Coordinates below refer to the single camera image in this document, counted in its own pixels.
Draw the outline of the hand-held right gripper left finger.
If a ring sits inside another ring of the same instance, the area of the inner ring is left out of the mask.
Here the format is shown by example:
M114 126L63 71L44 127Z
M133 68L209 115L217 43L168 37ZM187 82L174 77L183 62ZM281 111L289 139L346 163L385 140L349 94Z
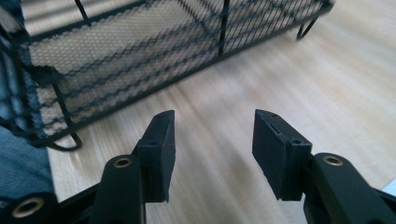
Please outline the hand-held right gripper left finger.
M153 117L130 154L106 163L90 224L146 224L146 204L169 200L176 161L175 112Z

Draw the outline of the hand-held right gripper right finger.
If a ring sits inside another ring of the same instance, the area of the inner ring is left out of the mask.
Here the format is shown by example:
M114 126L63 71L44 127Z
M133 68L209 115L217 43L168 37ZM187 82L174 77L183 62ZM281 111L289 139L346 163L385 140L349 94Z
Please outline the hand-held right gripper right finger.
M308 224L396 224L396 197L372 188L347 159L311 153L279 115L255 111L252 154L276 198L303 201Z

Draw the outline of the blue denim cloth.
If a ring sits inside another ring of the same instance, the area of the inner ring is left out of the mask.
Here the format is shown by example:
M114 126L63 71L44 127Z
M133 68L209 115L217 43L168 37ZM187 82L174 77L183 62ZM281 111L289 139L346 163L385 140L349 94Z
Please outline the blue denim cloth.
M54 192L47 149L32 147L0 127L0 198L15 200L34 192Z

